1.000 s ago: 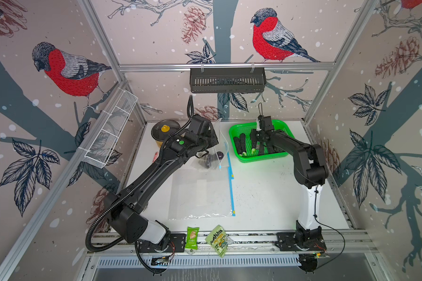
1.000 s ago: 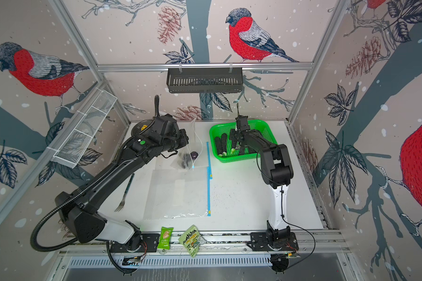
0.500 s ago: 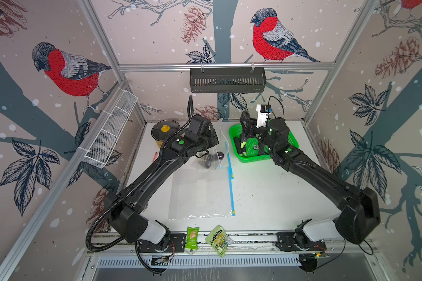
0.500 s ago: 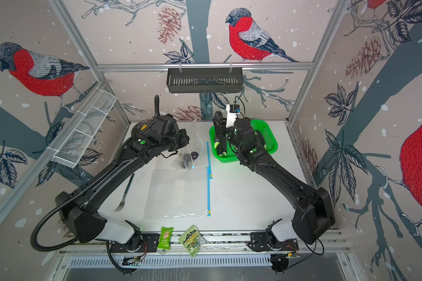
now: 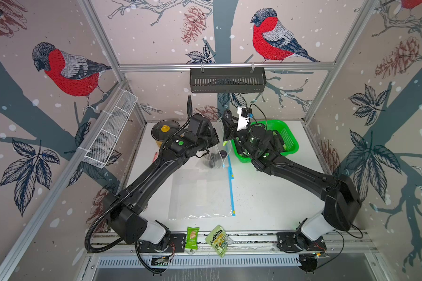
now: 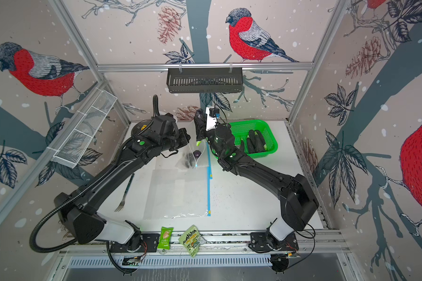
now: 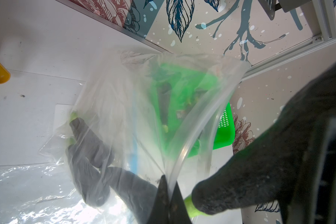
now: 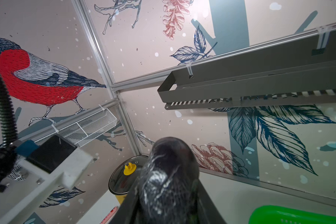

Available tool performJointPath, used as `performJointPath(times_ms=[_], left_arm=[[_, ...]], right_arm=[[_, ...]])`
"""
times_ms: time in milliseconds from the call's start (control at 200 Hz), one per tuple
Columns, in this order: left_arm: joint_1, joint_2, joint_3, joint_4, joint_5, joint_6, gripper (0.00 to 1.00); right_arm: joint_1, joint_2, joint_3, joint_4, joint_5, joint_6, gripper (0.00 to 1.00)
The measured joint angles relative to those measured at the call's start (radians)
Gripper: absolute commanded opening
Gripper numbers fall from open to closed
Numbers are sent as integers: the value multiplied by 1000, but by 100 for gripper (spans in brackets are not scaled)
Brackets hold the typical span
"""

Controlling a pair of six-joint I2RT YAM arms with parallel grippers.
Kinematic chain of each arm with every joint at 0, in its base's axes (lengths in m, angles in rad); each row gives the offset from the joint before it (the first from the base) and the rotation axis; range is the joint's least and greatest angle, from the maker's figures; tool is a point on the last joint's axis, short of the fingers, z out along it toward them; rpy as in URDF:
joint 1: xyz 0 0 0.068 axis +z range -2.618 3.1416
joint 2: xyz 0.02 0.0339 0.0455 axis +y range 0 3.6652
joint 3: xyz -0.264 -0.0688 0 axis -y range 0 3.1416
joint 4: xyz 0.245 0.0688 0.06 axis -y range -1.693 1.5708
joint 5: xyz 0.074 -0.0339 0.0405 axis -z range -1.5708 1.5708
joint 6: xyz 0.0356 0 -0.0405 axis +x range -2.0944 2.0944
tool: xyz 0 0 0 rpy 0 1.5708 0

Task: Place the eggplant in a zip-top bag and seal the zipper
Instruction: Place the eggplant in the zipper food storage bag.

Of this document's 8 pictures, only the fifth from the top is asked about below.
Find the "small clear zip-top bag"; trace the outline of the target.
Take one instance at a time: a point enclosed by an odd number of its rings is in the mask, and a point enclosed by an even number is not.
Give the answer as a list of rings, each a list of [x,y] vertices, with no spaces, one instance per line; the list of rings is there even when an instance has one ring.
[[[230,141],[217,144],[198,156],[196,168],[200,170],[230,168],[230,154],[232,150],[233,146]]]

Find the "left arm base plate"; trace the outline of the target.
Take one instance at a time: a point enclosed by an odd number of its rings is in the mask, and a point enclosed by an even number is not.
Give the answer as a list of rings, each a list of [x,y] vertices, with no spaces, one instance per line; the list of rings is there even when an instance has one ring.
[[[138,241],[136,249],[139,253],[164,254],[164,253],[183,253],[185,252],[186,234],[167,233],[158,243],[153,244],[149,241]]]

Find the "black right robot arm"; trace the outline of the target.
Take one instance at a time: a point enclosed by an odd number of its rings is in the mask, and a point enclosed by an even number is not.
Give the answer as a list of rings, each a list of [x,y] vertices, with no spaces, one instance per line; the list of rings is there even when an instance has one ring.
[[[236,150],[247,156],[259,172],[286,179],[319,197],[325,205],[321,212],[299,224],[291,238],[281,238],[277,248],[289,254],[307,251],[333,230],[348,232],[361,209],[361,198],[353,181],[297,164],[275,148],[272,130],[265,124],[251,125],[251,110],[241,108],[239,117],[225,110],[222,115],[223,139],[234,141]]]

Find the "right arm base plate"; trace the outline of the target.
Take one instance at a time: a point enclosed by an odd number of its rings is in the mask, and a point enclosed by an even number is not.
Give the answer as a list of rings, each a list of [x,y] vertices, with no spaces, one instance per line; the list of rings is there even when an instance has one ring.
[[[325,252],[327,246],[323,237],[316,241],[308,239],[305,235],[295,232],[280,232],[276,234],[277,248],[287,254],[297,254],[299,252]]]

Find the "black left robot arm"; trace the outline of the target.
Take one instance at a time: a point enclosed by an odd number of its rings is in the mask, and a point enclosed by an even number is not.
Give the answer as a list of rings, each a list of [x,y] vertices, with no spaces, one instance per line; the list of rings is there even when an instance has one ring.
[[[209,119],[193,112],[192,98],[187,101],[188,119],[172,135],[163,141],[156,160],[133,183],[118,194],[108,194],[103,200],[104,211],[90,225],[84,239],[89,254],[105,252],[120,242],[135,245],[149,242],[158,251],[174,249],[171,231],[159,221],[148,221],[141,217],[143,209],[162,184],[193,157],[201,158],[210,153],[210,148],[219,143],[216,130]],[[119,236],[114,242],[99,248],[92,246],[91,239],[102,223]]]

